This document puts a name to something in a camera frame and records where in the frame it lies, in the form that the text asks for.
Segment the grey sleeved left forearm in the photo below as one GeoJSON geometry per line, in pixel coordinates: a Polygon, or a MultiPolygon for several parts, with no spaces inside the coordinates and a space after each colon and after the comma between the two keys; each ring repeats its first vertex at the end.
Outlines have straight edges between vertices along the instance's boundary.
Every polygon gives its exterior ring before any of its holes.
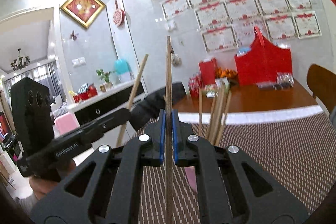
{"type": "Polygon", "coordinates": [[[39,200],[33,193],[26,198],[15,197],[14,201],[28,216],[30,216],[32,209],[38,203],[39,200]]]}

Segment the person's left hand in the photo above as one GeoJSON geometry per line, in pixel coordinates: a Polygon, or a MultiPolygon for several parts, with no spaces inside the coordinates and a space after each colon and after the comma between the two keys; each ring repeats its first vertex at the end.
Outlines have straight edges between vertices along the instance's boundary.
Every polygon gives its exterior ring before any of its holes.
{"type": "MultiPolygon", "coordinates": [[[[59,169],[61,176],[66,177],[76,168],[76,163],[72,159],[68,166],[62,167],[59,169]]],[[[29,178],[29,184],[31,189],[33,190],[34,196],[37,200],[41,200],[46,194],[48,194],[55,186],[57,186],[56,181],[43,179],[37,176],[31,176],[29,178]]]]}

